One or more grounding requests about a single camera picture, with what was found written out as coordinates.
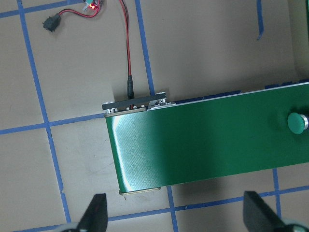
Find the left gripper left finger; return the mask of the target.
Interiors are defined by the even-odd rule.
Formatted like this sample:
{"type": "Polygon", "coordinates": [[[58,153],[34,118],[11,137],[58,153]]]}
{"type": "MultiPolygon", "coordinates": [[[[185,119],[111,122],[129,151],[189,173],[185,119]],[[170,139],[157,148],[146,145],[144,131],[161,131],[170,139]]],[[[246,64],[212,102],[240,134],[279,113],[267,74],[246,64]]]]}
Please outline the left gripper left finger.
{"type": "Polygon", "coordinates": [[[76,230],[78,232],[105,232],[107,226],[108,211],[106,194],[95,194],[76,230]]]}

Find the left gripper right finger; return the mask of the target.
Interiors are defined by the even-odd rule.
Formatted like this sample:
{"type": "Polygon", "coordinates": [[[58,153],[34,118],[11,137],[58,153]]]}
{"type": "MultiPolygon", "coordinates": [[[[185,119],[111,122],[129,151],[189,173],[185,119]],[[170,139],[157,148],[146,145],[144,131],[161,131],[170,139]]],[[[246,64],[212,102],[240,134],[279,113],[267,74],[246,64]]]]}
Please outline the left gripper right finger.
{"type": "Polygon", "coordinates": [[[284,222],[255,191],[245,191],[243,222],[249,232],[282,232],[284,222]]]}

